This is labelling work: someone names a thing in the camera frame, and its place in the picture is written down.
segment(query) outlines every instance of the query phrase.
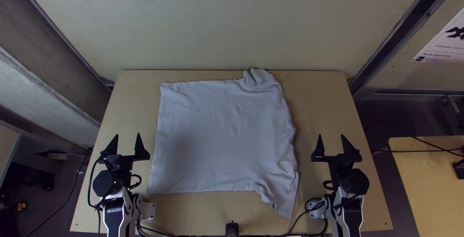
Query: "black cable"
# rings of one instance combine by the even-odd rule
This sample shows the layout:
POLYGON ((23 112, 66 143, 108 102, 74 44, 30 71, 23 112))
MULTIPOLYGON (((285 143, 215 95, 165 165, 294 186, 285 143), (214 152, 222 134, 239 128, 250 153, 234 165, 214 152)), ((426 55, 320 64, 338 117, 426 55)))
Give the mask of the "black cable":
POLYGON ((450 154, 454 154, 454 155, 457 155, 457 156, 464 157, 464 155, 462 155, 462 154, 457 154, 457 153, 452 152, 452 151, 455 151, 455 150, 460 150, 460 149, 462 149, 462 148, 445 149, 445 148, 443 148, 443 147, 439 147, 439 146, 437 146, 437 145, 434 145, 434 144, 432 144, 432 143, 429 143, 429 142, 427 142, 427 141, 424 141, 424 140, 422 140, 422 139, 420 139, 420 138, 417 138, 416 136, 413 136, 412 134, 410 134, 410 133, 408 133, 408 132, 402 130, 401 128, 398 128, 398 127, 396 127, 396 126, 394 126, 394 125, 392 125, 392 124, 390 124, 390 123, 387 123, 387 122, 385 122, 385 121, 379 121, 379 122, 375 122, 375 123, 369 125, 368 127, 366 127, 366 129, 364 129, 364 132, 366 132, 367 130, 369 130, 369 129, 371 129, 371 128, 373 128, 374 126, 377 126, 377 125, 379 125, 379 124, 384 124, 384 125, 390 126, 391 128, 396 129, 396 130, 398 130, 398 131, 400 131, 400 132, 406 134, 406 135, 409 136, 409 137, 412 137, 412 138, 414 138, 414 139, 416 139, 416 140, 418 140, 418 141, 420 141, 420 142, 422 142, 422 143, 424 143, 424 144, 426 144, 426 145, 430 145, 430 146, 435 147, 435 148, 440 149, 440 150, 421 150, 421 151, 374 150, 373 152, 376 152, 376 151, 378 151, 378 152, 398 152, 398 153, 400 153, 400 152, 401 152, 401 153, 408 153, 408 152, 448 152, 448 153, 450 153, 450 154))
POLYGON ((333 208, 334 208, 335 210, 337 210, 338 208, 343 207, 343 206, 345 206, 345 205, 347 205, 347 204, 353 202, 354 200, 356 200, 356 198, 358 198, 358 195, 357 195, 357 194, 355 194, 355 195, 353 195, 352 197, 348 198, 348 199, 345 200, 344 202, 341 202, 341 203, 335 205, 333 208))
POLYGON ((139 233, 140 236, 146 237, 146 236, 140 231, 140 228, 139 228, 138 226, 136 227, 136 229, 137 229, 137 232, 139 233))
POLYGON ((329 191, 333 191, 334 188, 331 187, 331 186, 328 186, 328 184, 330 184, 330 183, 332 183, 332 180, 323 181, 323 182, 322 182, 322 186, 323 186, 325 189, 329 190, 329 191))
POLYGON ((88 189, 87 189, 87 203, 90 207, 93 207, 95 209, 100 209, 100 207, 90 203, 90 188, 92 186, 93 172, 95 171, 95 166, 98 164, 99 161, 103 161, 105 162, 105 164, 110 165, 110 163, 107 160, 98 158, 97 160, 95 160, 95 162, 93 163, 92 169, 90 170, 90 177, 88 179, 88 189))
POLYGON ((100 217, 100 210, 96 210, 98 213, 98 232, 97 232, 97 237, 100 237, 100 224, 101 224, 101 217, 100 217))
POLYGON ((147 228, 147 227, 143 227, 140 225, 140 216, 142 215, 142 213, 140 212, 140 209, 139 209, 139 205, 138 203, 135 203, 135 208, 137 209, 137 211, 139 211, 139 218, 137 219, 136 223, 135 223, 135 226, 137 228, 137 232, 140 234, 140 236, 142 237, 145 237, 139 228, 142 228, 142 229, 145 229, 145 230, 148 230, 148 231, 152 231, 154 233, 157 233, 157 234, 161 234, 161 235, 165 235, 165 236, 168 236, 168 237, 178 237, 176 235, 172 235, 172 234, 167 234, 167 233, 164 233, 164 232, 160 232, 160 231, 157 231, 157 230, 154 230, 154 229, 150 229, 150 228, 147 228))
POLYGON ((141 226, 141 225, 138 224, 138 223, 136 223, 135 226, 137 226, 137 227, 139 227, 139 228, 142 228, 142 229, 144 229, 144 230, 151 231, 151 232, 154 232, 154 233, 157 233, 157 234, 161 234, 161 235, 165 235, 165 236, 168 236, 168 237, 177 237, 177 235, 167 234, 167 233, 160 232, 160 231, 157 231, 157 230, 154 230, 154 229, 150 229, 150 228, 141 226))
POLYGON ((306 203, 304 204, 304 212, 301 213, 300 215, 298 215, 298 217, 296 218, 296 220, 293 222, 292 226, 290 227, 290 230, 286 233, 286 234, 282 234, 282 235, 277 235, 277 236, 273 236, 273 237, 288 237, 288 236, 304 236, 304 237, 316 237, 316 236, 321 236, 325 233, 325 231, 327 230, 327 226, 328 226, 328 222, 327 222, 327 219, 324 219, 324 222, 325 222, 325 226, 324 226, 324 229, 317 233, 317 234, 293 234, 291 233, 293 231, 293 229, 295 228, 295 225, 296 223, 298 222, 298 220, 305 214, 305 213, 309 213, 311 211, 314 211, 314 210, 317 210, 321 207, 324 206, 324 202, 321 201, 320 198, 311 198, 309 200, 306 201, 306 203), (308 209, 306 208, 307 207, 307 204, 311 201, 314 201, 314 200, 317 200, 319 201, 316 205, 314 205, 314 207, 312 207, 311 209, 308 209))
POLYGON ((79 170, 77 171, 77 175, 76 175, 76 179, 74 180, 74 185, 72 186, 72 189, 71 189, 71 192, 69 193, 69 197, 68 197, 68 200, 66 200, 66 203, 64 203, 58 210, 56 210, 52 215, 50 215, 43 223, 41 223, 37 228, 35 228, 31 233, 29 233, 27 235, 27 237, 31 236, 33 233, 35 233, 40 227, 42 227, 42 225, 44 225, 50 218, 52 218, 55 214, 57 214, 59 211, 61 211, 61 209, 63 209, 63 207, 65 207, 69 200, 71 199, 71 196, 73 195, 73 192, 74 192, 74 189, 76 188, 76 184, 77 184, 77 179, 79 178, 79 172, 81 171, 82 167, 84 166, 84 164, 86 163, 86 160, 87 160, 87 157, 88 157, 88 154, 92 151, 92 148, 89 147, 88 148, 88 151, 87 151, 87 154, 86 156, 84 157, 84 161, 82 162, 81 166, 79 167, 79 170))
POLYGON ((142 183, 142 177, 140 177, 140 175, 131 175, 131 177, 137 177, 139 179, 138 182, 136 182, 135 184, 132 184, 131 186, 129 186, 129 188, 132 190, 132 189, 134 189, 135 187, 139 186, 142 183))

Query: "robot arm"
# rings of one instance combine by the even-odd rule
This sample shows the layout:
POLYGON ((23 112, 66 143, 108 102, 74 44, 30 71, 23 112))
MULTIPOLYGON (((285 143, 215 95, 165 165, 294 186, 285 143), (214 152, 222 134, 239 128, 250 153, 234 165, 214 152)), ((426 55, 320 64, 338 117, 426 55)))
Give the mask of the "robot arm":
POLYGON ((117 154, 117 142, 118 135, 100 152, 97 162, 104 163, 107 169, 95 177, 92 188, 101 198, 108 237, 133 237, 139 220, 155 218, 156 205, 146 203, 138 194, 131 193, 131 189, 141 182, 140 176, 132 174, 132 163, 149 160, 150 154, 145 150, 140 134, 137 134, 134 155, 117 154), (140 181, 131 185, 131 178, 134 176, 140 181))
POLYGON ((369 188, 367 176, 357 168, 355 162, 363 159, 357 150, 343 135, 344 153, 336 156, 325 156, 322 138, 319 135, 316 149, 311 155, 313 162, 326 162, 332 180, 324 182, 324 187, 333 192, 324 195, 320 202, 308 202, 306 209, 312 218, 328 219, 334 237, 360 237, 363 223, 364 195, 369 188))

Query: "wooden table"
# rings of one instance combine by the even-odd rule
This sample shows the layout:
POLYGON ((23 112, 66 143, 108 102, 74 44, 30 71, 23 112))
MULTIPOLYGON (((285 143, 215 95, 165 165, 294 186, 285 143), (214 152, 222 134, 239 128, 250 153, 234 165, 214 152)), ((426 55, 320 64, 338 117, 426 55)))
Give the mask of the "wooden table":
MULTIPOLYGON (((464 136, 420 139, 445 149, 464 145, 464 136)), ((392 151, 437 150, 411 137, 389 139, 392 151)), ((446 152, 393 153, 421 237, 457 236, 464 232, 464 180, 452 163, 463 157, 446 152)))
MULTIPOLYGON (((294 218, 304 211, 304 203, 321 197, 326 191, 324 180, 330 179, 326 163, 313 163, 310 155, 319 134, 326 154, 341 153, 340 134, 361 151, 362 169, 369 177, 370 188, 364 202, 363 231, 392 229, 390 215, 378 180, 377 171, 364 136, 347 82, 341 72, 270 71, 283 88, 296 127, 293 141, 300 173, 300 184, 293 210, 293 219, 277 215, 256 192, 206 192, 148 195, 147 180, 152 160, 135 162, 133 172, 143 177, 134 189, 146 201, 157 204, 156 218, 142 221, 144 225, 176 235, 223 235, 225 224, 239 223, 243 235, 276 235, 288 231, 294 218)), ((90 163, 119 134, 120 154, 133 154, 135 138, 140 132, 145 148, 153 158, 161 82, 227 80, 242 77, 242 71, 122 71, 116 81, 90 163)), ((97 166, 95 175, 103 169, 97 166)), ((71 231, 96 232, 97 214, 87 205, 87 182, 81 189, 71 231)), ((91 202, 98 202, 92 192, 91 202)), ((303 217, 294 232, 316 233, 323 228, 321 220, 303 217)))

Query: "poster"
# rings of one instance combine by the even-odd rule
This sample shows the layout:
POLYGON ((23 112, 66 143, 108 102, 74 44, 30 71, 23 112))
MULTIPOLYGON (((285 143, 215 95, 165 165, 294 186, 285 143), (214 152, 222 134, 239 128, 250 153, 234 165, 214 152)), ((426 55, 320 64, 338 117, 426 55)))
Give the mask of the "poster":
POLYGON ((464 64, 464 8, 411 61, 464 64))

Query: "wrinkled fabric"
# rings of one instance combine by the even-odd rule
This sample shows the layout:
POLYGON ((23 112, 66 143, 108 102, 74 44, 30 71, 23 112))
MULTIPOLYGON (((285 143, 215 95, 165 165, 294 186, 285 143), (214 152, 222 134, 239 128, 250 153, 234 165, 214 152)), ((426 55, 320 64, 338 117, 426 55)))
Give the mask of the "wrinkled fabric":
POLYGON ((162 83, 149 193, 256 191, 290 218, 298 188, 295 128, 263 69, 225 81, 162 83))

